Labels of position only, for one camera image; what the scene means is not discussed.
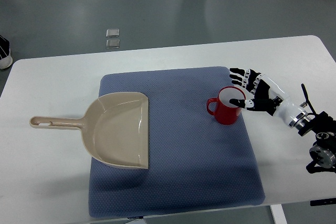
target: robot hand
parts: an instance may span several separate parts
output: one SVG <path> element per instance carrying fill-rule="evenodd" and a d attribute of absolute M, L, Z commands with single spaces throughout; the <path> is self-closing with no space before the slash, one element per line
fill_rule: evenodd
<path fill-rule="evenodd" d="M 287 97 L 271 79 L 266 75 L 255 72 L 252 69 L 230 68 L 232 83 L 245 88 L 254 95 L 254 99 L 231 99 L 230 103 L 240 108 L 251 111 L 266 111 L 274 115 L 277 107 Z"/>
<path fill-rule="evenodd" d="M 242 86 L 252 95 L 250 100 L 230 99 L 230 103 L 252 111 L 266 111 L 279 117 L 289 127 L 301 129 L 307 112 L 291 102 L 290 96 L 265 74 L 252 69 L 230 68 L 232 83 Z"/>
<path fill-rule="evenodd" d="M 301 136 L 313 131 L 316 142 L 309 150 L 313 161 L 307 165 L 307 171 L 336 173 L 336 121 L 324 111 L 316 114 L 303 84 L 301 86 L 306 97 L 305 103 L 309 104 L 312 113 L 307 113 L 303 107 L 293 104 L 290 96 L 266 75 L 251 69 L 230 68 L 230 71 L 232 83 L 254 95 L 251 100 L 230 99 L 230 103 L 251 111 L 267 111 L 270 115 L 281 118 L 289 127 L 298 129 Z"/>

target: robot finger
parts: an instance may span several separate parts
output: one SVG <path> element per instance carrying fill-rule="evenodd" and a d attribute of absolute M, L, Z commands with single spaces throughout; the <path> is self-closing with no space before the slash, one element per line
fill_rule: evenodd
<path fill-rule="evenodd" d="M 230 78 L 232 78 L 233 80 L 238 80 L 240 82 L 243 81 L 242 77 L 236 76 L 235 74 L 230 74 Z"/>
<path fill-rule="evenodd" d="M 230 72 L 237 73 L 240 76 L 244 76 L 245 75 L 245 70 L 241 69 L 241 68 L 230 68 Z"/>
<path fill-rule="evenodd" d="M 241 81 L 237 81 L 237 80 L 232 80 L 231 83 L 235 84 L 235 85 L 239 85 L 239 86 L 243 87 L 244 89 L 246 88 L 246 85 L 247 85 L 245 82 L 241 82 Z"/>

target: shoe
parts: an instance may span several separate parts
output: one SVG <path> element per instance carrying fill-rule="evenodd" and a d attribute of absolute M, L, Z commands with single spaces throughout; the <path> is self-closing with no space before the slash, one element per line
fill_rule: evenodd
<path fill-rule="evenodd" d="M 13 63 L 13 58 L 11 57 L 11 53 L 9 50 L 9 55 L 0 60 L 0 69 L 9 68 Z"/>

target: blue cushion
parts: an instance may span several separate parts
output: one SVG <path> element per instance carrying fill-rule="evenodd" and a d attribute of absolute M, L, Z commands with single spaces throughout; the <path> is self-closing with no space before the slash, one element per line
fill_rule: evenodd
<path fill-rule="evenodd" d="M 265 194 L 243 116 L 221 125 L 206 101 L 231 86 L 224 67 L 104 76 L 99 95 L 149 98 L 149 169 L 126 170 L 92 159 L 92 217 L 134 217 L 260 205 Z"/>

